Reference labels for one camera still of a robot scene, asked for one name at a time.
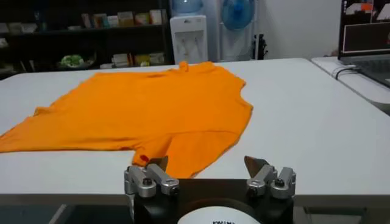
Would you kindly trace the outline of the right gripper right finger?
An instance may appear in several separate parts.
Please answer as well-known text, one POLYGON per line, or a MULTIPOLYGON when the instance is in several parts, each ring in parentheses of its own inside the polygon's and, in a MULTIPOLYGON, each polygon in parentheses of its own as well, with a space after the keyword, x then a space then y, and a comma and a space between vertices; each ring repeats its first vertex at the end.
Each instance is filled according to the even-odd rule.
POLYGON ((292 168, 283 167, 278 172, 265 159, 251 156, 245 156, 244 163, 250 175, 246 181, 249 197, 260 197, 269 192, 272 198, 286 200, 295 195, 296 173, 292 168))

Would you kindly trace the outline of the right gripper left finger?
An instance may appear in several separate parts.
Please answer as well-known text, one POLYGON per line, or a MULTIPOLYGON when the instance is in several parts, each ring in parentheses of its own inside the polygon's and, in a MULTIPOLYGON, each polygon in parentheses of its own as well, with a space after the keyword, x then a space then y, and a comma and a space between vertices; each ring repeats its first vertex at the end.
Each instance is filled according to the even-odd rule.
POLYGON ((168 157, 151 159, 146 167, 129 166, 124 171, 126 195, 138 195, 141 198, 152 198, 158 190, 163 195, 176 196, 180 192, 179 180, 169 176, 165 171, 168 157))

